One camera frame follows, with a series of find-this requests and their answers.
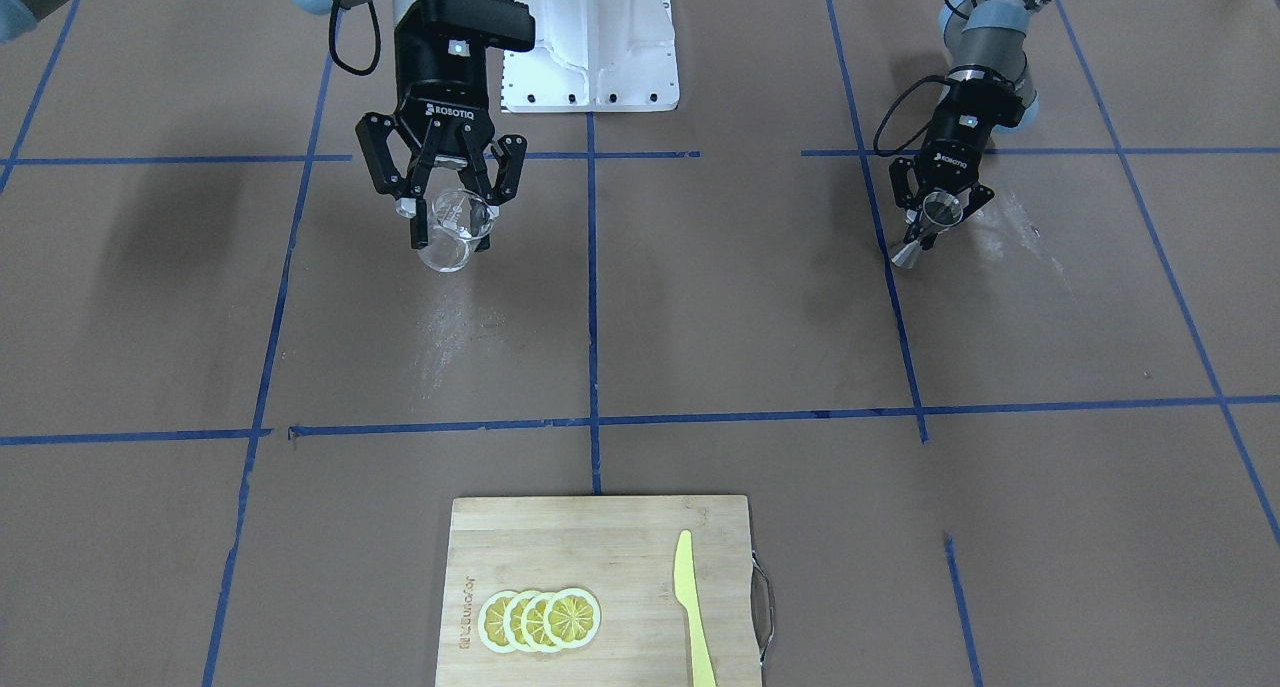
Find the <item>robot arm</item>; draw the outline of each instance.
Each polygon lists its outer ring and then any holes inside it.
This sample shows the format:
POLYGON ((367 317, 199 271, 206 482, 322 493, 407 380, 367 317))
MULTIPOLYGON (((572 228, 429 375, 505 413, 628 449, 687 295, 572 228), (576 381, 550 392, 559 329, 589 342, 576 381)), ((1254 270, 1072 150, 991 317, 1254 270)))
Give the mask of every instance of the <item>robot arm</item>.
MULTIPOLYGON (((0 43, 32 31, 68 0, 0 0, 0 43)), ((339 9, 374 0, 293 0, 314 14, 329 14, 329 45, 334 50, 334 20, 339 9)), ((516 0, 394 0, 396 4, 396 109, 390 114, 366 113, 356 125, 374 189, 396 200, 396 210, 411 217, 411 246, 426 246, 426 184, 434 169, 457 171, 462 186, 485 203, 515 198, 524 166, 526 139, 495 137, 489 118, 485 51, 534 49, 534 18, 516 0), (397 134, 410 148, 407 166, 398 169, 388 139, 397 134), (485 151, 497 175, 490 178, 485 151)), ((366 75, 333 54, 338 67, 366 75)), ((476 221, 479 216, 472 216, 476 221)), ((489 235, 476 244, 488 249, 489 235)))
MULTIPOLYGON (((891 255, 897 267, 913 267, 942 232, 995 198, 995 192, 978 182, 987 139, 992 130, 1028 127, 1039 107, 1023 41, 1032 14, 1051 0, 945 1, 938 26, 951 52, 951 68, 946 77, 925 77, 915 87, 940 82, 946 93, 923 130, 919 154, 895 159, 890 166, 895 203, 906 210, 908 219, 906 235, 891 255), (961 200, 965 192, 968 200, 961 200)), ((877 146, 877 154, 892 157, 905 146, 890 154, 877 146)))

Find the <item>knife handle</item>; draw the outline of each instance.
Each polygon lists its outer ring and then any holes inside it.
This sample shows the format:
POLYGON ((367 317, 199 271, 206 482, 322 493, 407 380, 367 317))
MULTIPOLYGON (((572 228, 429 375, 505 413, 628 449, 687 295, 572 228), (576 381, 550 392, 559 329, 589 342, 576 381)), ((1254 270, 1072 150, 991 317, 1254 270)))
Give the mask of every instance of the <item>knife handle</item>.
POLYGON ((689 612, 689 655, 694 668, 694 687, 716 687, 712 654, 707 649, 707 633, 703 632, 701 610, 689 612))

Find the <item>white mount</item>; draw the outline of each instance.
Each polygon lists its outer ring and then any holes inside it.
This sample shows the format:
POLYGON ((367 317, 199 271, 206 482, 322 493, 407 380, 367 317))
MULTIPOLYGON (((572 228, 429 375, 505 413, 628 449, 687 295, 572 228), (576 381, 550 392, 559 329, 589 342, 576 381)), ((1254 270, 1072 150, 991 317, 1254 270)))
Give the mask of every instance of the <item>white mount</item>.
POLYGON ((671 0, 520 0, 531 52, 503 52, 507 113, 666 113, 680 104, 671 0))

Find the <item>brown floor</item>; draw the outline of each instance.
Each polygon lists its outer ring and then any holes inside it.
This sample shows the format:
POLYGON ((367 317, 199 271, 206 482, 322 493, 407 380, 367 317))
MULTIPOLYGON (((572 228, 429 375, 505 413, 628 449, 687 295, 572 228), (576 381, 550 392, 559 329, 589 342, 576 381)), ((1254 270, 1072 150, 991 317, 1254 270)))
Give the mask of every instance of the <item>brown floor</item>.
POLYGON ((1271 0, 1046 8, 888 276, 940 0, 672 3, 681 109, 495 114, 453 276, 351 157, 390 55, 288 0, 0 49, 0 684, 430 684, 454 496, 594 491, 750 496, 771 686, 1276 683, 1271 0))

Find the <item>logo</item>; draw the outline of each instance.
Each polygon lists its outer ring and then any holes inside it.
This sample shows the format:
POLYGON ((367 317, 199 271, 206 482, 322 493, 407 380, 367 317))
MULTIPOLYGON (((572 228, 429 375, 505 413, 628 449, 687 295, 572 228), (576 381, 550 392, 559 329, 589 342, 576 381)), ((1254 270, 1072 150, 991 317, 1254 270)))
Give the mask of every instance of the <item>logo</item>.
POLYGON ((471 628, 475 624, 475 577, 467 577, 462 586, 462 619, 458 620, 458 649, 471 649, 471 628))
POLYGON ((470 109, 457 109, 457 107, 444 107, 443 104, 426 104, 426 114, 444 114, 444 116, 462 116, 463 119, 475 119, 476 113, 471 113, 470 109))
POLYGON ((945 154, 936 155, 936 157, 933 157, 933 159, 938 160, 938 162, 955 164, 955 166, 960 168, 960 169, 968 169, 969 168, 969 162, 960 162, 959 159, 947 157, 947 155, 945 155, 945 154))

